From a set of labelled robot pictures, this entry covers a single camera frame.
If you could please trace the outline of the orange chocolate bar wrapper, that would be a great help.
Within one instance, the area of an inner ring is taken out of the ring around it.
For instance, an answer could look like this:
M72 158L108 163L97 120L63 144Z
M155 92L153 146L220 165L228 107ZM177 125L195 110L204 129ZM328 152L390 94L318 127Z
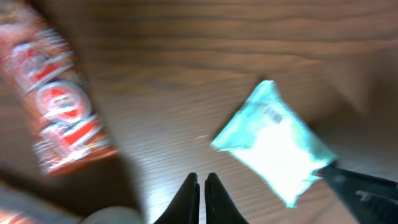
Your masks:
M1 75L27 110L43 175L118 155L73 50L26 1L1 1Z

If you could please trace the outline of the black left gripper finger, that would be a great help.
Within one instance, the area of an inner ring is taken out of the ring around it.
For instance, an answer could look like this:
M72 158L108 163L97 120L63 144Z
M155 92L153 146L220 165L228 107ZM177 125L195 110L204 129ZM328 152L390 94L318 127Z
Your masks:
M205 180L205 203L207 224L249 224L215 173Z
M164 213L154 224L198 224L200 184L196 173L189 173Z
M334 165L318 171L360 224L397 224L397 182Z

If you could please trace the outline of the orange snack box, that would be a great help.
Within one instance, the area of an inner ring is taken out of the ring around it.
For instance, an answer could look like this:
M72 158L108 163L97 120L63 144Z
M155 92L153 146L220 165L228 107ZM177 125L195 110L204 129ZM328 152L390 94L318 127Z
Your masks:
M1 224L37 224L37 221L29 217L25 217L20 213L1 210L0 223Z

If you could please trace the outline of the white wet wipes pack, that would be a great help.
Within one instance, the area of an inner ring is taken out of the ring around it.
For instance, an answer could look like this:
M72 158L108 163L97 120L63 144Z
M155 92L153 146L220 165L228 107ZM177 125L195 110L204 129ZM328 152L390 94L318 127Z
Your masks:
M318 170L336 161L336 154L282 99L273 80L255 87L211 146L253 170L288 208L319 180Z

